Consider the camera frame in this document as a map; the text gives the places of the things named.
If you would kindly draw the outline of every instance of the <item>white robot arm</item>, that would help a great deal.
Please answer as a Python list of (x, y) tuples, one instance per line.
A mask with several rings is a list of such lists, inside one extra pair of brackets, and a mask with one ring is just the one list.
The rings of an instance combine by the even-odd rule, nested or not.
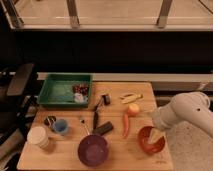
[(151, 116), (154, 127), (161, 131), (185, 120), (213, 137), (213, 113), (209, 107), (210, 99), (206, 94), (181, 93), (175, 95), (167, 105), (157, 108)]

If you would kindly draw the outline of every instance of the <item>wooden table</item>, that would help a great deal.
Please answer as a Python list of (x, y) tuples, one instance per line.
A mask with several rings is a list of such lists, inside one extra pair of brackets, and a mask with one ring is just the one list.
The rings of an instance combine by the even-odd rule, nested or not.
[[(83, 165), (77, 155), (80, 140), (86, 132), (79, 122), (78, 116), (85, 118), (89, 128), (92, 128), (94, 105), (102, 94), (109, 93), (111, 104), (100, 109), (99, 124), (111, 121), (113, 131), (104, 135), (109, 143), (109, 157), (105, 163), (89, 168)], [(141, 112), (130, 118), (130, 132), (127, 139), (122, 138), (122, 116), (128, 104), (122, 104), (120, 96), (124, 93), (142, 93), (143, 98), (137, 100)], [(93, 82), (91, 102), (86, 109), (44, 109), (40, 108), (33, 126), (41, 125), (47, 115), (64, 118), (70, 124), (70, 131), (66, 136), (60, 136), (50, 131), (48, 134), (52, 143), (51, 150), (41, 150), (28, 142), (25, 143), (17, 168), (19, 170), (173, 170), (173, 164), (166, 143), (160, 153), (146, 155), (137, 143), (138, 131), (146, 125), (152, 125), (149, 113), (156, 108), (156, 102), (150, 83), (143, 82)]]

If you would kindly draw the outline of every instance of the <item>purple bowl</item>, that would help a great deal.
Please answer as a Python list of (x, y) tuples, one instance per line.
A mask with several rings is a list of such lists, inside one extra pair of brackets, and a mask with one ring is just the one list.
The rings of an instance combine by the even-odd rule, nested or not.
[(83, 138), (78, 147), (80, 161), (89, 167), (102, 164), (108, 157), (107, 141), (100, 135), (88, 135)]

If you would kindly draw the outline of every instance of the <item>white cup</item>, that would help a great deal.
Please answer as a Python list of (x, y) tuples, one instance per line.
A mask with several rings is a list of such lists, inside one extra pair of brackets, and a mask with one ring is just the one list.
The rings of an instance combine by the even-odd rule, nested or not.
[(31, 128), (27, 135), (27, 141), (40, 148), (47, 147), (49, 144), (49, 138), (46, 129), (42, 126)]

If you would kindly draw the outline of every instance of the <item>green tray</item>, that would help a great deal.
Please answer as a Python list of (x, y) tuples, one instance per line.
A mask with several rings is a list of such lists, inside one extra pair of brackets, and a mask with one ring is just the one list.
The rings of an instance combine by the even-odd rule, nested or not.
[[(74, 101), (73, 86), (87, 84), (88, 93), (83, 95), (84, 102)], [(38, 104), (45, 107), (88, 106), (91, 96), (92, 75), (90, 74), (49, 74), (38, 96)]]

